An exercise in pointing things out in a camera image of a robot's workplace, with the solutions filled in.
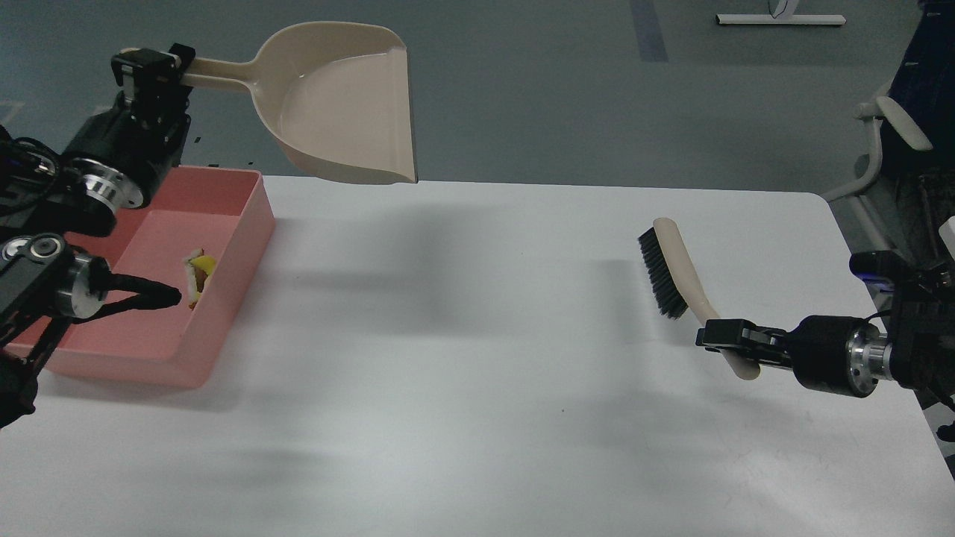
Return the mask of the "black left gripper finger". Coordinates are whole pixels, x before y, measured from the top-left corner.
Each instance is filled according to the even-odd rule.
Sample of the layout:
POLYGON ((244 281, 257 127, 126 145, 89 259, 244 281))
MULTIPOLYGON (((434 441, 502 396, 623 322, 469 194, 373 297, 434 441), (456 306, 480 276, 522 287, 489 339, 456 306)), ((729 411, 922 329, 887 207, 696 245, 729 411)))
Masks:
POLYGON ((123 108, 138 122, 158 125, 173 108, 182 60, 174 52, 122 50, 110 59, 123 108))
POLYGON ((187 111, 192 87, 184 84, 188 68, 195 59, 195 49, 178 42, 171 45, 168 54, 173 57, 173 68, 165 89, 165 119, 177 118, 187 111))

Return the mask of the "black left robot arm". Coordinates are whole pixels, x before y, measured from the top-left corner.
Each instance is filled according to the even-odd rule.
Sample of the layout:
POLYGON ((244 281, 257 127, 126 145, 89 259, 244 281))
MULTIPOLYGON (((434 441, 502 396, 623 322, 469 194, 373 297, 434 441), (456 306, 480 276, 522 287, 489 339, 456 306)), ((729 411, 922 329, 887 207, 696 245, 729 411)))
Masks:
POLYGON ((38 377, 70 327, 127 310, 162 310, 180 290, 116 273, 68 241, 105 238, 120 210, 143 210, 181 162, 191 125, 184 84, 194 48, 129 48, 112 57, 119 92, 61 152, 2 131, 2 344, 45 321, 26 356, 2 353, 2 425, 33 414, 38 377))

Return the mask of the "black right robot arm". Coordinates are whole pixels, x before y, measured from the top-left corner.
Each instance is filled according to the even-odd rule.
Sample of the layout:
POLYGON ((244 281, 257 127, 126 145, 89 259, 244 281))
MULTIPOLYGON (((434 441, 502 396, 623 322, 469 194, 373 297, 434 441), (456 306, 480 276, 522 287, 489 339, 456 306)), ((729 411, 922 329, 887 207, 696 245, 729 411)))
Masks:
POLYGON ((890 308, 875 315, 887 320, 884 332, 873 316, 811 315, 789 332, 736 318, 707 321, 695 343, 790 371, 809 390, 866 398, 890 381, 952 408, 952 265, 917 266, 893 251, 869 251, 852 255, 849 268, 890 297, 890 308))

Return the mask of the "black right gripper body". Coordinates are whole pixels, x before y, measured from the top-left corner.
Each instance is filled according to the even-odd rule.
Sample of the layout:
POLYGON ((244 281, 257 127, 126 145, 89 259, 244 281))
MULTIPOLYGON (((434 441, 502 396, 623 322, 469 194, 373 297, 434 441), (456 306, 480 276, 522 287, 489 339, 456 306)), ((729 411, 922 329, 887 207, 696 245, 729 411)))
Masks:
POLYGON ((790 332, 792 373, 810 390, 868 397, 890 380, 890 343, 863 318, 809 316, 790 332))

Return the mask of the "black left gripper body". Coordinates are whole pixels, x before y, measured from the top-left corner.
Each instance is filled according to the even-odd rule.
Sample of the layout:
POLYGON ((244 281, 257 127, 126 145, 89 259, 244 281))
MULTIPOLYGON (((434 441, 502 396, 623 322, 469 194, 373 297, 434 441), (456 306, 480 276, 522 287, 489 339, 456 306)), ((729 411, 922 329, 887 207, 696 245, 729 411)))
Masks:
POLYGON ((62 160, 84 181, 108 183, 107 191, 89 191, 113 207, 147 207, 181 164, 190 126, 185 104, 152 109, 115 104, 82 124, 62 160))

